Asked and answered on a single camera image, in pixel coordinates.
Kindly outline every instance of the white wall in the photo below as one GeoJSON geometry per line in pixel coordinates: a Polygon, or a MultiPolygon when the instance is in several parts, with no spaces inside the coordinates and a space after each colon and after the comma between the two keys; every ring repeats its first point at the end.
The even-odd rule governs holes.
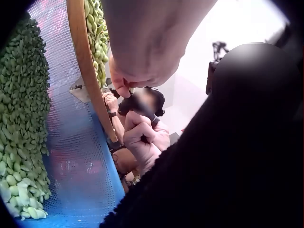
{"type": "Polygon", "coordinates": [[[170,132],[183,129],[207,98],[213,42],[226,42],[229,50],[244,43],[264,42],[286,21],[266,0],[218,0],[191,37],[175,73],[173,106],[165,109],[162,118],[170,132]]]}

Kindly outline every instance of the metal bracket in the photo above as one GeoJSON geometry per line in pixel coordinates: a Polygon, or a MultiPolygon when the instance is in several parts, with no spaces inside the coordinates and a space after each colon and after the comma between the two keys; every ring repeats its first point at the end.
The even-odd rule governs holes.
{"type": "MultiPolygon", "coordinates": [[[[108,86],[105,86],[103,89],[102,89],[102,92],[110,92],[110,89],[108,86]]],[[[85,86],[85,83],[82,79],[82,77],[78,78],[75,83],[73,83],[71,86],[70,86],[70,93],[76,97],[77,99],[79,99],[81,102],[83,103],[88,103],[88,102],[91,102],[91,99],[89,97],[89,94],[88,94],[88,91],[87,91],[87,88],[85,86]]]]}

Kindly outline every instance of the shelled soybean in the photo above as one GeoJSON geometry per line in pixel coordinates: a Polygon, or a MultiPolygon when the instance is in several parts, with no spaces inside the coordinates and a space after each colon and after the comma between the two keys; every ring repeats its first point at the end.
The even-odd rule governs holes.
{"type": "Polygon", "coordinates": [[[93,65],[99,87],[104,88],[106,86],[104,64],[109,61],[107,57],[108,29],[99,0],[84,0],[84,8],[93,65]]]}
{"type": "Polygon", "coordinates": [[[42,203],[51,195],[42,161],[49,66],[37,25],[25,14],[0,53],[0,193],[21,220],[45,218],[42,203]]]}

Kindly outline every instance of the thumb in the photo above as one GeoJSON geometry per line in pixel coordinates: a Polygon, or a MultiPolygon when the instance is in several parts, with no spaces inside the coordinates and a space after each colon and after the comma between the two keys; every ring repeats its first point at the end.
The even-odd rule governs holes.
{"type": "Polygon", "coordinates": [[[118,94],[124,98],[130,97],[129,88],[125,85],[124,78],[119,77],[117,74],[112,74],[112,84],[114,85],[118,94]]]}
{"type": "Polygon", "coordinates": [[[113,56],[109,59],[111,81],[118,94],[124,98],[130,97],[128,82],[124,79],[124,73],[116,66],[113,56]]]}

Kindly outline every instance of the hand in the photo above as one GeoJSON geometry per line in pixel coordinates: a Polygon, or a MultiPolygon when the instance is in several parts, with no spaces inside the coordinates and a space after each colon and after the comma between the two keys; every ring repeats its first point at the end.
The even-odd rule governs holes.
{"type": "Polygon", "coordinates": [[[126,116],[123,141],[126,148],[136,158],[141,174],[147,172],[161,152],[170,146],[169,131],[166,125],[159,121],[157,126],[152,129],[151,121],[134,111],[129,111],[126,116]],[[149,143],[140,140],[143,135],[149,143]]]}
{"type": "Polygon", "coordinates": [[[105,103],[109,106],[109,109],[112,113],[117,112],[118,110],[118,103],[117,98],[111,92],[104,93],[103,97],[105,98],[105,103]]]}
{"type": "Polygon", "coordinates": [[[124,98],[130,97],[130,88],[143,88],[145,86],[155,87],[162,85],[166,82],[166,80],[169,79],[171,75],[173,75],[173,73],[177,70],[177,67],[178,64],[172,69],[169,67],[170,71],[165,71],[163,74],[158,72],[148,72],[146,74],[138,73],[132,75],[120,69],[112,55],[109,58],[111,81],[119,95],[124,98]]]}
{"type": "Polygon", "coordinates": [[[111,55],[109,58],[109,68],[112,84],[114,85],[118,94],[124,98],[130,97],[129,83],[125,80],[125,78],[129,77],[117,67],[113,55],[111,55]]]}

